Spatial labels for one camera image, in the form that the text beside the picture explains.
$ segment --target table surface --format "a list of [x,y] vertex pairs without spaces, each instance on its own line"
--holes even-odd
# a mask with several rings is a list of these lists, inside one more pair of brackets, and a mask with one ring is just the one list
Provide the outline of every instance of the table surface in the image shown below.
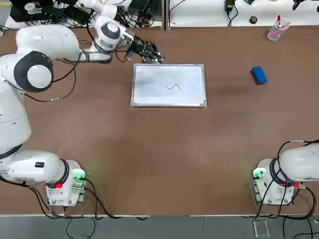
[[[319,137],[319,27],[291,27],[278,42],[266,38],[268,29],[135,29],[158,44],[166,63],[205,64],[208,108],[131,108],[132,64],[115,57],[110,65],[81,63],[69,98],[25,99],[32,127],[25,147],[78,161],[113,214],[255,214],[251,170],[284,141]],[[75,32],[89,39],[85,30]],[[15,52],[14,35],[0,38],[2,53]],[[251,76],[257,65],[265,85]],[[55,61],[55,78],[70,67]],[[69,77],[33,96],[62,96],[72,83]],[[309,186],[318,195],[318,183]],[[311,198],[300,195],[282,212],[307,213]],[[0,214],[41,214],[29,190],[1,183],[0,198]],[[94,214],[93,197],[68,213]]]

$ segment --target wire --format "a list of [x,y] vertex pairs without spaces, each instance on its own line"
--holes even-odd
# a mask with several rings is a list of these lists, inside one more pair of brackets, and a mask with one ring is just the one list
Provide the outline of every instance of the wire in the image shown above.
[[121,59],[119,58],[117,51],[115,52],[115,55],[116,55],[116,58],[117,58],[120,62],[122,62],[122,63],[127,62],[127,58],[126,58],[126,57],[125,57],[125,60],[121,60]]
[[232,22],[232,20],[234,20],[234,19],[235,19],[235,17],[237,17],[237,16],[238,16],[238,9],[237,9],[236,5],[234,5],[234,8],[235,8],[235,10],[236,10],[236,15],[235,15],[232,19],[230,19],[229,15],[227,15],[227,17],[228,17],[228,19],[229,19],[229,22],[228,22],[227,27],[230,27],[230,26],[231,26],[231,22]]
[[145,221],[148,217],[144,217],[144,218],[136,217],[136,218],[139,219],[140,221]]
[[[91,233],[88,237],[86,237],[86,239],[90,239],[90,238],[93,236],[93,234],[95,233],[96,222],[95,222],[94,218],[91,218],[91,219],[93,220],[94,228],[93,228],[92,233]],[[71,220],[69,221],[68,225],[66,226],[66,228],[65,228],[65,233],[67,234],[67,236],[68,236],[69,238],[75,239],[75,238],[71,237],[70,234],[69,234],[69,232],[68,232],[68,228],[69,228],[69,226],[70,226],[72,220],[73,220],[73,218],[71,218]]]
[[80,53],[78,60],[77,60],[76,62],[73,62],[73,67],[72,67],[72,69],[71,69],[68,73],[66,73],[64,76],[60,77],[59,79],[53,80],[54,83],[59,82],[59,81],[63,80],[64,78],[68,77],[68,76],[72,73],[72,71],[75,72],[75,68],[76,68],[76,67],[78,66],[78,64],[79,64],[79,61],[80,61],[80,58],[81,58],[81,54],[82,54],[82,53]]
[[171,11],[173,11],[174,8],[176,8],[177,6],[179,6],[181,3],[185,2],[185,1],[186,1],[186,0],[180,1],[178,4],[176,4],[175,6],[173,6],[173,7],[169,10],[169,12],[168,12],[168,23],[169,23],[169,25],[170,25],[170,13],[171,13]]
[[71,90],[69,91],[69,93],[66,94],[65,96],[63,96],[63,97],[54,97],[54,98],[51,98],[51,99],[48,99],[48,100],[39,100],[39,99],[34,98],[34,97],[32,97],[32,96],[30,96],[30,95],[28,95],[28,94],[24,94],[24,95],[27,96],[27,97],[29,97],[29,98],[31,98],[31,99],[33,99],[34,101],[37,101],[37,102],[54,102],[54,101],[64,100],[65,98],[68,98],[68,97],[73,93],[73,91],[74,91],[74,89],[75,89],[75,85],[76,85],[76,71],[75,71],[74,68],[73,68],[72,71],[73,71],[73,74],[74,74],[73,86],[72,86]]
[[111,214],[105,209],[105,207],[104,207],[104,205],[103,205],[101,199],[96,195],[96,193],[93,192],[91,189],[89,189],[89,188],[87,188],[87,187],[85,187],[85,189],[88,190],[90,193],[93,194],[93,196],[96,198],[96,200],[98,201],[98,203],[99,203],[100,206],[102,207],[104,213],[105,213],[109,218],[111,218],[111,219],[120,219],[120,218],[122,218],[122,217],[115,217],[115,216],[111,215]]
[[308,221],[309,227],[310,227],[311,239],[314,239],[314,231],[313,231],[313,227],[311,226],[311,222],[310,222],[309,218],[307,218],[307,221]]
[[304,219],[307,219],[307,218],[311,217],[314,214],[314,212],[316,210],[316,206],[317,206],[316,195],[309,187],[306,186],[305,189],[308,192],[310,192],[310,194],[313,197],[313,206],[312,206],[311,210],[308,212],[308,214],[303,216],[303,217],[291,217],[291,216],[283,216],[283,215],[280,215],[280,217],[287,218],[287,219],[292,219],[292,220],[304,220]]
[[[91,186],[92,186],[92,188],[93,188],[93,192],[94,192],[94,194],[96,195],[96,189],[95,189],[95,187],[94,187],[94,184],[89,180],[89,179],[84,179],[85,181],[87,181],[87,182],[89,182],[90,184],[91,184]],[[95,200],[95,214],[94,214],[94,217],[95,217],[95,219],[96,220],[101,220],[103,217],[100,217],[100,218],[98,218],[98,200],[97,200],[97,198],[95,198],[96,200]]]
[[201,236],[201,239],[204,239],[204,237],[205,237],[206,224],[207,224],[207,217],[205,216],[205,221],[204,221],[204,230],[203,230],[203,235]]
[[296,237],[298,237],[298,236],[302,236],[302,235],[311,235],[311,238],[313,239],[313,236],[314,236],[314,234],[319,234],[319,232],[316,232],[316,233],[314,233],[313,232],[313,228],[312,228],[312,226],[311,226],[311,222],[309,221],[309,219],[307,219],[308,220],[308,223],[309,223],[309,226],[310,226],[310,233],[300,233],[300,234],[297,234],[297,235],[295,235],[295,236],[293,236],[293,238],[292,239],[294,239],[294,238],[296,238]]
[[[89,15],[89,19],[90,19],[90,17],[93,16],[93,13],[94,13],[94,10],[91,11],[91,13],[90,13],[90,15]],[[88,19],[88,21],[86,22],[86,31],[88,32],[90,38],[91,38],[92,40],[94,40],[94,37],[93,37],[93,35],[92,35],[92,33],[90,32],[90,29],[89,29],[89,23],[90,23],[90,20],[89,20],[89,19]]]
[[113,4],[113,5],[118,5],[118,4],[121,4],[121,3],[124,3],[126,0],[123,0],[123,1],[121,1],[121,2],[119,2],[119,3],[115,3],[115,4]]

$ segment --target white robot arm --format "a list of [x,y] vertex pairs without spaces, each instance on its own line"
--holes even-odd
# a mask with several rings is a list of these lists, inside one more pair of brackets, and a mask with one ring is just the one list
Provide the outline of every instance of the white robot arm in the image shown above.
[[[105,6],[103,10],[98,4],[95,8],[110,15],[114,6]],[[56,58],[109,63],[121,44],[127,47],[128,56],[137,53],[143,62],[161,63],[164,59],[153,42],[134,36],[109,16],[100,16],[95,28],[97,35],[92,46],[82,50],[75,34],[65,26],[26,27],[16,34],[17,52],[0,57],[0,180],[44,182],[51,205],[75,206],[83,190],[80,178],[86,174],[73,160],[22,148],[31,135],[24,92],[50,88],[51,60]]]
[[319,143],[286,150],[278,159],[262,160],[252,177],[256,201],[264,198],[263,204],[289,205],[294,187],[300,187],[301,182],[319,180]]

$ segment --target white shelf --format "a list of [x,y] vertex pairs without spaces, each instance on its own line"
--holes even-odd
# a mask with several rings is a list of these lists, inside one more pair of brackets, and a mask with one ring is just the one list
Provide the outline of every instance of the white shelf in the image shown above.
[[[180,0],[171,0],[170,8]],[[256,0],[248,5],[243,0],[236,0],[239,11],[232,21],[232,26],[271,26],[281,15],[283,20],[291,21],[291,25],[319,25],[319,1],[307,0],[302,2],[293,11],[292,0]],[[228,18],[224,10],[224,0],[186,0],[171,12],[171,27],[200,27],[200,26],[227,26]],[[249,18],[257,17],[256,24],[251,24]]]
[[[107,4],[117,4],[119,2],[121,2],[121,0],[107,0]],[[128,7],[129,7],[131,2],[132,2],[132,0],[125,0],[120,5],[124,6],[125,9],[128,9]],[[93,19],[91,21],[91,23],[90,23],[90,27],[92,27],[94,25],[94,23],[95,23],[95,20]],[[35,21],[34,24],[35,25],[41,25],[41,22],[40,21]],[[62,23],[62,24],[65,25],[65,26],[74,25],[73,21],[71,21],[69,19],[67,20],[66,23]],[[8,16],[8,18],[7,18],[6,22],[5,22],[5,27],[12,28],[12,29],[20,29],[20,28],[23,28],[23,27],[26,27],[26,26],[27,25],[24,22],[16,22],[16,21],[14,21],[10,15]],[[155,21],[152,24],[152,27],[154,27],[154,26],[161,26],[161,21]]]

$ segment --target floor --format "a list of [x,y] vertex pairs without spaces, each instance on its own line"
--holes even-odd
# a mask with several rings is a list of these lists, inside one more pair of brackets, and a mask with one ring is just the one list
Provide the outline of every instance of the floor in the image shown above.
[[[102,219],[92,239],[202,239],[205,217],[157,217],[146,221],[135,218],[118,220]],[[319,225],[311,219],[314,232]],[[52,221],[45,217],[2,217],[0,218],[1,239],[67,239],[65,228],[69,220]],[[271,239],[283,239],[282,219],[267,221]],[[92,233],[91,218],[72,221],[68,232],[74,239],[85,239]],[[307,221],[290,221],[285,225],[286,238],[298,233],[309,233]],[[309,239],[299,236],[297,239]],[[205,239],[253,239],[255,238],[252,219],[242,217],[207,218]]]

